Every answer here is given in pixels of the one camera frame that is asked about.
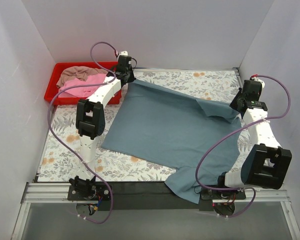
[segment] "white backdrop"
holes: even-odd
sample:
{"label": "white backdrop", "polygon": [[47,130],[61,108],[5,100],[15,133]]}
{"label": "white backdrop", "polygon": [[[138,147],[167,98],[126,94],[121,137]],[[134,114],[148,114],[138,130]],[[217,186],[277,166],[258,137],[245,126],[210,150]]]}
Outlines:
{"label": "white backdrop", "polygon": [[44,101],[55,65],[20,0],[0,0],[0,240],[11,238],[47,134]]}
{"label": "white backdrop", "polygon": [[[90,61],[93,43],[139,67],[238,67],[273,0],[22,0],[56,62]],[[98,60],[114,60],[103,47]]]}
{"label": "white backdrop", "polygon": [[[270,75],[281,80],[291,94],[290,113],[272,120],[274,134],[292,160],[285,178],[292,209],[300,228],[300,0],[275,0],[255,36],[242,65],[244,79],[252,74]],[[265,79],[261,100],[270,116],[282,114],[287,97],[278,84]]]}

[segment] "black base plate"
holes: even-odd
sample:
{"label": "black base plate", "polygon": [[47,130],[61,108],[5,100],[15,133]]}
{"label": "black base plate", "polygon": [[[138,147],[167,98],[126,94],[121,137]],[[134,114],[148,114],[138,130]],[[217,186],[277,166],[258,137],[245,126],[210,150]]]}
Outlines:
{"label": "black base plate", "polygon": [[[219,196],[212,196],[209,199],[199,200],[199,204],[187,201],[175,195],[163,181],[129,181],[129,182],[108,182],[111,186],[115,204],[113,210],[169,210],[169,209],[198,209],[199,211],[214,211],[214,199],[220,199]],[[110,194],[105,195],[107,187],[100,182],[96,182],[96,189],[102,196],[102,204],[98,211],[108,211],[110,209]],[[69,201],[87,201],[70,186],[68,192]],[[238,195],[237,199],[245,199],[246,196]]]}

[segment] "floral tablecloth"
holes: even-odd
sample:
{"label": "floral tablecloth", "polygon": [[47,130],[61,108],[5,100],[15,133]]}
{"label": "floral tablecloth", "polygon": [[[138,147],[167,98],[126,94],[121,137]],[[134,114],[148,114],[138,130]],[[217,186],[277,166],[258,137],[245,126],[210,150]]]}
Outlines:
{"label": "floral tablecloth", "polygon": [[[144,71],[135,72],[139,80],[160,85],[193,97],[230,103],[238,92],[238,80],[232,70],[225,71]],[[106,127],[98,137],[94,170],[106,181],[164,181],[175,169],[134,156],[101,148],[101,145],[124,100],[127,87],[122,89],[120,104],[105,108]],[[58,106],[52,122],[56,134],[71,148],[80,151],[80,137],[75,126],[76,106]],[[250,148],[249,132],[242,131],[237,141],[240,155],[232,167],[237,170]],[[38,182],[68,182],[76,176],[78,159],[49,132],[43,160],[37,172]]]}

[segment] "red tray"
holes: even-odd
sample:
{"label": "red tray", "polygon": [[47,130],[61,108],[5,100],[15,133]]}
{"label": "red tray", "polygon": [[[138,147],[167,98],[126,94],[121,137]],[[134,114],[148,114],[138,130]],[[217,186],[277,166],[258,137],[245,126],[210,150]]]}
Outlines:
{"label": "red tray", "polygon": [[[105,62],[99,62],[99,64],[106,68],[110,69],[113,66],[117,65],[117,61],[105,61]],[[61,76],[61,73],[63,70],[73,67],[73,66],[85,66],[89,68],[99,69],[97,64],[94,62],[60,62],[57,63],[54,66],[50,82],[48,84],[48,87],[46,88],[44,99],[48,101],[49,103],[54,98],[54,96],[58,93],[59,89],[57,88],[57,82],[59,81],[59,78]],[[121,90],[116,93],[116,95],[110,99],[108,104],[119,104],[121,98]],[[79,101],[79,99],[84,99],[84,97],[57,97],[54,101],[53,105],[76,105]]]}

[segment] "metal frame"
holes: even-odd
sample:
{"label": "metal frame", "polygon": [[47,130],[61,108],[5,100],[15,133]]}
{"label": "metal frame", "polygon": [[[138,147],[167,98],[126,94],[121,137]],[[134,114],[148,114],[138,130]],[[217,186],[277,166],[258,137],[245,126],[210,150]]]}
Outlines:
{"label": "metal frame", "polygon": [[290,201],[281,202],[282,210],[293,240],[300,240],[300,230],[291,207]]}
{"label": "metal frame", "polygon": [[[28,183],[22,197],[19,215],[11,239],[20,240],[22,238],[31,203],[86,203],[86,201],[68,201],[69,186],[69,183]],[[246,199],[238,199],[236,202],[250,202],[253,191],[248,189],[245,191],[245,194]],[[222,201],[223,200],[213,200],[214,203]],[[286,190],[258,189],[254,201],[281,202],[291,237],[293,240],[300,240],[299,227]]]}
{"label": "metal frame", "polygon": [[[22,203],[85,203],[86,201],[68,201],[70,183],[28,183],[22,197]],[[238,199],[237,203],[250,202],[253,191],[245,191],[246,199]],[[255,202],[286,202],[289,201],[286,190],[261,189],[257,190]],[[224,200],[213,200],[221,203]]]}

